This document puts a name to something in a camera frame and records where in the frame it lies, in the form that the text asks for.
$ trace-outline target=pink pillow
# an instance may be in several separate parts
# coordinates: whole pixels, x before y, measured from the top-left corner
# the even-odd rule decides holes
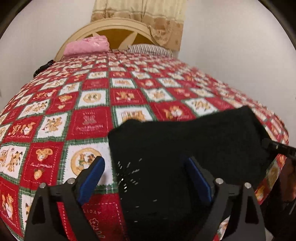
[[[89,37],[70,42],[66,45],[64,56],[72,56],[85,53],[108,52],[109,42],[106,36]]]

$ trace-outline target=wooden headboard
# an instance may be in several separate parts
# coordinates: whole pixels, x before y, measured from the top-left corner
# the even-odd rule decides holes
[[[96,35],[105,35],[110,49],[125,50],[129,45],[140,43],[158,45],[145,24],[126,18],[106,18],[92,22],[72,34],[59,49],[54,60],[59,61],[63,57],[69,42]]]

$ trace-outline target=beige curtain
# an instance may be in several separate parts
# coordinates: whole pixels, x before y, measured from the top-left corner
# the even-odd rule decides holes
[[[155,41],[180,50],[186,0],[96,0],[91,21],[131,18],[147,24]]]

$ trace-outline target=red and white patchwork quilt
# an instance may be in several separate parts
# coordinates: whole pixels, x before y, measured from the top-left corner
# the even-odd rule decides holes
[[[187,121],[243,105],[252,108],[273,140],[288,143],[288,133],[272,111],[179,60],[114,51],[56,62],[0,112],[0,217],[23,240],[38,185],[62,184],[102,156],[104,178],[83,210],[101,240],[128,240],[108,132],[131,118]],[[278,155],[267,170],[256,191],[259,203],[284,163]],[[59,208],[68,238],[75,240],[65,210]]]

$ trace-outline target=quilt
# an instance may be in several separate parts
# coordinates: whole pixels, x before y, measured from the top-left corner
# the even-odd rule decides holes
[[[272,140],[288,143],[277,115],[195,67],[172,58],[111,51],[54,63],[0,112],[0,217],[17,240],[40,183],[62,184],[105,159],[103,178],[83,211],[101,240],[128,240],[107,134],[124,121],[187,121],[249,106]],[[278,155],[256,190],[262,203],[285,163]],[[66,234],[75,240],[63,205]],[[220,239],[227,226],[219,230]]]

